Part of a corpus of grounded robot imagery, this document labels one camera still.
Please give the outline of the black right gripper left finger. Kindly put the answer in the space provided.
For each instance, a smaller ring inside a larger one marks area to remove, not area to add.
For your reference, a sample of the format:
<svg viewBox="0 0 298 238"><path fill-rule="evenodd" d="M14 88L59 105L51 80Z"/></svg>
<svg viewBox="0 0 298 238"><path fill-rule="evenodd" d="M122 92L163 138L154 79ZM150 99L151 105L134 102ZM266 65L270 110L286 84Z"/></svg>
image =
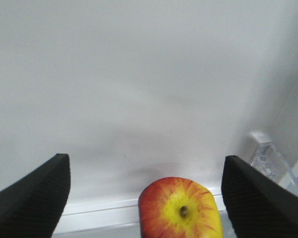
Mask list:
<svg viewBox="0 0 298 238"><path fill-rule="evenodd" d="M50 238L70 188L69 155L56 154L0 191L0 238Z"/></svg>

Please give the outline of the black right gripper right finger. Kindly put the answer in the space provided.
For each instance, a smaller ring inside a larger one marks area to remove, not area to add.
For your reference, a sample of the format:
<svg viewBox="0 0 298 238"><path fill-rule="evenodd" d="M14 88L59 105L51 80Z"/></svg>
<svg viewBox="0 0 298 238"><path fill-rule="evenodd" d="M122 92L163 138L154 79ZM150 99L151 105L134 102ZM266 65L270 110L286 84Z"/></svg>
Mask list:
<svg viewBox="0 0 298 238"><path fill-rule="evenodd" d="M298 197L238 156L225 158L221 191L238 238L298 238Z"/></svg>

